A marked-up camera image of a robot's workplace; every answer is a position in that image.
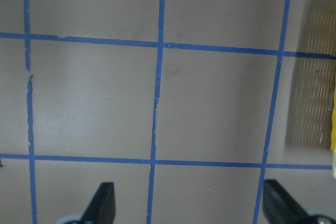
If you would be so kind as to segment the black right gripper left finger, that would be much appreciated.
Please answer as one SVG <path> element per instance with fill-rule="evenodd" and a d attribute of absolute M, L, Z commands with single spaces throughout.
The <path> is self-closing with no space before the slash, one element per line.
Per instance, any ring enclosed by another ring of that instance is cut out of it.
<path fill-rule="evenodd" d="M 113 223 L 116 216 L 115 203 L 114 183 L 101 183 L 82 215 L 82 223 Z"/>

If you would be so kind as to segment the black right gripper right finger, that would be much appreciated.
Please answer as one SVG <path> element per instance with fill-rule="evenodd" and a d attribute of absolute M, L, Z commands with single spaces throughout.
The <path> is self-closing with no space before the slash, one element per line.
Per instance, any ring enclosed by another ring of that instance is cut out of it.
<path fill-rule="evenodd" d="M 264 180 L 262 191 L 263 213 L 268 223 L 319 223 L 275 179 Z"/>

